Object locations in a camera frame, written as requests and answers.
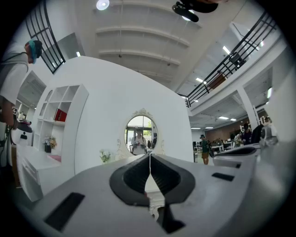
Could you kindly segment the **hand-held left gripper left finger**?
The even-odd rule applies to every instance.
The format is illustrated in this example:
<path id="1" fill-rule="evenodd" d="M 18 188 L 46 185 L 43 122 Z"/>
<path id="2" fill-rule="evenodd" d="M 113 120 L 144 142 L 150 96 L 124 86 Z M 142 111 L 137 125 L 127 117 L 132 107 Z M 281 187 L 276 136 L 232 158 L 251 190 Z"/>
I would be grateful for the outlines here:
<path id="1" fill-rule="evenodd" d="M 131 156 L 78 173 L 38 201 L 31 212 L 31 223 L 46 237 L 164 237 L 166 233 L 147 207 L 125 204 L 109 186 L 116 169 L 140 158 Z M 84 199 L 58 231 L 45 220 L 71 193 L 80 193 Z"/>

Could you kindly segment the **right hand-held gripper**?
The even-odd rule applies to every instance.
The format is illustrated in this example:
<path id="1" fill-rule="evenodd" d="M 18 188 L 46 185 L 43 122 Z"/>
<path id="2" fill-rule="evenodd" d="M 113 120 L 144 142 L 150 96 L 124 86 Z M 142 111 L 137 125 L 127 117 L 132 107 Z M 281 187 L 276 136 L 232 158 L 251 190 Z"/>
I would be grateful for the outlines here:
<path id="1" fill-rule="evenodd" d="M 274 146 L 278 143 L 277 131 L 274 125 L 265 125 L 261 130 L 260 144 L 263 147 Z M 224 152 L 253 152 L 254 150 L 261 149 L 259 143 L 243 145 L 235 147 Z M 228 154 L 219 153 L 213 158 L 213 164 L 215 166 L 237 166 L 241 165 L 244 161 L 251 160 L 258 155 L 258 152 L 252 154 Z"/>

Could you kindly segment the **red book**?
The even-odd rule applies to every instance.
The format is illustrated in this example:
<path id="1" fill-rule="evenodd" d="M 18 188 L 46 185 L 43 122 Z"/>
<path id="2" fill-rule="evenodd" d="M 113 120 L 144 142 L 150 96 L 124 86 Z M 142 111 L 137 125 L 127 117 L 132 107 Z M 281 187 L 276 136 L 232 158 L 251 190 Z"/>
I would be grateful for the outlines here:
<path id="1" fill-rule="evenodd" d="M 63 110 L 57 108 L 55 116 L 54 116 L 54 121 L 65 122 L 66 118 L 67 118 L 67 113 L 64 112 Z"/>

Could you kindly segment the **black railing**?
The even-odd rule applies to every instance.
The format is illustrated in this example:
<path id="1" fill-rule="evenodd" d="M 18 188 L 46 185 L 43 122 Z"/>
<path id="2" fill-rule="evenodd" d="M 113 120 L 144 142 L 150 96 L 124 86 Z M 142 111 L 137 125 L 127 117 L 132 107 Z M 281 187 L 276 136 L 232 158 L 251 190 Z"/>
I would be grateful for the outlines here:
<path id="1" fill-rule="evenodd" d="M 201 85 L 197 85 L 184 97 L 185 106 L 190 108 L 200 98 L 208 95 L 210 92 L 207 86 L 220 72 L 224 73 L 228 79 L 234 72 L 238 71 L 251 56 L 260 51 L 265 44 L 264 41 L 276 30 L 277 24 L 274 19 L 264 11 L 234 49 L 205 77 Z"/>
<path id="2" fill-rule="evenodd" d="M 66 60 L 52 31 L 46 0 L 41 0 L 28 14 L 25 18 L 25 25 L 30 38 L 42 42 L 41 58 L 50 72 L 54 74 Z"/>

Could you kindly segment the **white side cabinet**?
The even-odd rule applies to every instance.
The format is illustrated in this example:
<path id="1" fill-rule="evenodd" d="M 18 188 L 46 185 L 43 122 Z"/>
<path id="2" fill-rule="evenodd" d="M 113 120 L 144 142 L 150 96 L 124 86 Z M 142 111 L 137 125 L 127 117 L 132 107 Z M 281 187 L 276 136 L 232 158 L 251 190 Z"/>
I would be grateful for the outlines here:
<path id="1" fill-rule="evenodd" d="M 21 187 L 35 202 L 61 185 L 61 163 L 32 146 L 17 145 L 17 168 Z"/>

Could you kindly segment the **brown wooden board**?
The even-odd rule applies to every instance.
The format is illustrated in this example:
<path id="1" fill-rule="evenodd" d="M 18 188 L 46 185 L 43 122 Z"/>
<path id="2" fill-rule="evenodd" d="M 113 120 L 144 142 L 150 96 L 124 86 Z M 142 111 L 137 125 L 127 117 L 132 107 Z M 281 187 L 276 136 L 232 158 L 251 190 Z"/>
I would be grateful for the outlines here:
<path id="1" fill-rule="evenodd" d="M 214 90 L 226 80 L 227 80 L 227 76 L 224 73 L 220 72 L 207 86 L 208 91 L 210 92 Z"/>

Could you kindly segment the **white shelf unit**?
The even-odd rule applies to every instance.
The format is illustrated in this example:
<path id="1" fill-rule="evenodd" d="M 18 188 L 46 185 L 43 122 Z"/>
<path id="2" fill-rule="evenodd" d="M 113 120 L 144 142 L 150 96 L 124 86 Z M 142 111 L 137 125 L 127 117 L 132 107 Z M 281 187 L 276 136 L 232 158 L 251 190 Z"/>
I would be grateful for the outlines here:
<path id="1" fill-rule="evenodd" d="M 82 84 L 46 87 L 34 115 L 36 123 L 33 147 L 38 151 L 44 151 L 44 137 L 53 136 L 56 138 L 57 146 L 52 149 L 52 153 L 61 155 L 66 124 L 70 122 L 74 123 L 70 125 L 72 128 L 78 127 L 88 95 Z M 67 113 L 65 122 L 54 121 L 57 108 Z"/>

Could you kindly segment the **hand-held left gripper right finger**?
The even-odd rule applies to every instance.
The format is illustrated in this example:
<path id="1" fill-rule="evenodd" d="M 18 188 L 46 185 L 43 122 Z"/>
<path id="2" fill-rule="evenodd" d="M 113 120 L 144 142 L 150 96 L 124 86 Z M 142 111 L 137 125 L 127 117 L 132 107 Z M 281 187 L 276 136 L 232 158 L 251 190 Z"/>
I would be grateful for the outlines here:
<path id="1" fill-rule="evenodd" d="M 218 235 L 243 202 L 255 164 L 249 158 L 239 168 L 209 166 L 152 154 L 151 174 L 165 198 L 165 235 Z"/>

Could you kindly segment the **flowers in dark pot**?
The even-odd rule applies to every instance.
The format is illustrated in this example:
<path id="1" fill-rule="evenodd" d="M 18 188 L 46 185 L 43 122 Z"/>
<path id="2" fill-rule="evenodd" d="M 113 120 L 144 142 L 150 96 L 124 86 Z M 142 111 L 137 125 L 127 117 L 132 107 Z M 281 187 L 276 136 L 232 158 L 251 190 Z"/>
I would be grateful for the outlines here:
<path id="1" fill-rule="evenodd" d="M 53 136 L 44 137 L 43 139 L 44 151 L 46 153 L 51 153 L 52 149 L 57 146 L 56 138 Z"/>

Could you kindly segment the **white flowers in glass vase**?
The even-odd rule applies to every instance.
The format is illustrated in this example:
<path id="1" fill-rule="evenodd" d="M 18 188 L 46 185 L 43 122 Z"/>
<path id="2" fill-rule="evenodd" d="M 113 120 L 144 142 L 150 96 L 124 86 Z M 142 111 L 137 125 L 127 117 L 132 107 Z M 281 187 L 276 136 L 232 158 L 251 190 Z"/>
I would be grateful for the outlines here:
<path id="1" fill-rule="evenodd" d="M 110 151 L 101 149 L 99 151 L 99 153 L 100 153 L 99 157 L 100 157 L 102 163 L 108 163 L 110 161 L 110 159 L 111 159 L 111 152 Z"/>

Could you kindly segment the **oval white framed mirror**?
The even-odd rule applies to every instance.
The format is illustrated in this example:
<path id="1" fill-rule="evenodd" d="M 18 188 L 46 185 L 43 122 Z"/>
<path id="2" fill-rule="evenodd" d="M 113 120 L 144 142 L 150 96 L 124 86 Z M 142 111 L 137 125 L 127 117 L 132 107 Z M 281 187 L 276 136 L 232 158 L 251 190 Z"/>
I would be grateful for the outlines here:
<path id="1" fill-rule="evenodd" d="M 153 115 L 145 108 L 133 112 L 120 128 L 115 160 L 133 156 L 135 148 L 142 149 L 141 154 L 165 154 L 162 131 L 157 127 Z"/>

